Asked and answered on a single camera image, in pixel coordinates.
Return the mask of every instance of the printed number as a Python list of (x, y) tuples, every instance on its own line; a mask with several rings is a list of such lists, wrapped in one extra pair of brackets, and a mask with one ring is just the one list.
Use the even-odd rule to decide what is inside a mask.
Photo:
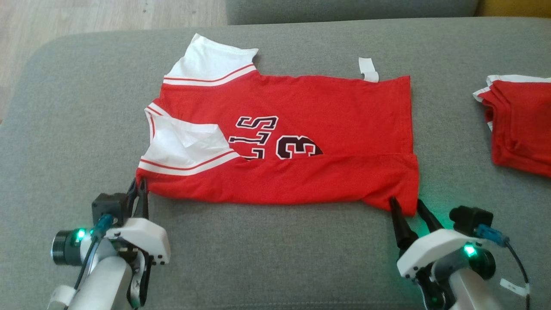
[(321, 155), (321, 149), (308, 137), (305, 136), (281, 136), (277, 140), (277, 156), (280, 159), (292, 158), (293, 153), (306, 154), (308, 156)]
[[(262, 130), (274, 130), (277, 126), (277, 116), (263, 116), (257, 117), (254, 120), (249, 116), (241, 116), (235, 124), (235, 127), (246, 129), (257, 129), (260, 127)], [(230, 136), (228, 138), (229, 143), (249, 143), (258, 146), (264, 146), (268, 142), (268, 139), (272, 135), (269, 131), (256, 132), (257, 138), (246, 138)], [(251, 152), (255, 156), (243, 156), (246, 159), (263, 159), (265, 154), (264, 148), (252, 148)], [(319, 146), (317, 146), (312, 140), (306, 136), (281, 136), (277, 140), (276, 155), (280, 159), (292, 158), (293, 154), (308, 154), (308, 156), (323, 154)]]

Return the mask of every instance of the gray fabric surface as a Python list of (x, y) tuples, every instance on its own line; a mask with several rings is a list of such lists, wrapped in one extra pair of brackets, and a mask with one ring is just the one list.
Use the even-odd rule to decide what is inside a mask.
[[(231, 26), (69, 36), (28, 62), (0, 128), (2, 309), (44, 309), (78, 269), (58, 267), (60, 229), (91, 225), (98, 193), (126, 191), (148, 146), (143, 109), (195, 32), (258, 47), (264, 74), (358, 78), (358, 56), (381, 79), (412, 77), (420, 197), (444, 225), (458, 205), (495, 212), (533, 281), (533, 309), (551, 304), (551, 180), (496, 167), (471, 93), (489, 74), (551, 76), (551, 20), (402, 19)], [(168, 231), (169, 265), (152, 271), (146, 309), (422, 309), (396, 270), (390, 214), (361, 203), (217, 205), (152, 195)], [(418, 217), (409, 220), (426, 233)], [(506, 309), (523, 300), (505, 249), (490, 288)]]
[(478, 0), (226, 0), (230, 25), (468, 17)]

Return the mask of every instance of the couch armrest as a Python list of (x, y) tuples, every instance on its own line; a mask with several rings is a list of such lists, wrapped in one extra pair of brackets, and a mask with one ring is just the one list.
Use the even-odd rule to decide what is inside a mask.
[(478, 0), (227, 0), (230, 25), (467, 17)]

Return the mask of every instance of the basketball jersey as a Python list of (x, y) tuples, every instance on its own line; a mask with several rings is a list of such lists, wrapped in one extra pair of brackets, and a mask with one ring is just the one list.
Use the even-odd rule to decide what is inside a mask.
[(239, 49), (195, 35), (145, 109), (137, 178), (174, 199), (244, 204), (363, 200), (415, 214), (409, 77), (268, 76)]

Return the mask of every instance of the white tag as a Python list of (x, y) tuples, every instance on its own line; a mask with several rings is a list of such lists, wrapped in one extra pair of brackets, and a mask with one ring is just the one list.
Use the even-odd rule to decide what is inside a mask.
[(57, 306), (64, 308), (66, 306), (69, 306), (71, 303), (71, 300), (73, 300), (73, 297), (77, 290), (74, 288), (67, 286), (67, 285), (59, 285), (54, 292), (52, 293), (52, 297), (50, 297), (50, 303), (48, 304), (48, 310), (55, 310), (56, 308), (51, 308), (52, 306)]
[(526, 295), (530, 294), (530, 284), (528, 283), (526, 283), (526, 287), (520, 287), (505, 279), (501, 279), (501, 281), (499, 281), (499, 285), (522, 297), (526, 297)]
[(379, 74), (375, 71), (371, 58), (358, 57), (358, 64), (360, 65), (360, 72), (364, 75), (364, 81), (375, 83), (379, 81)]

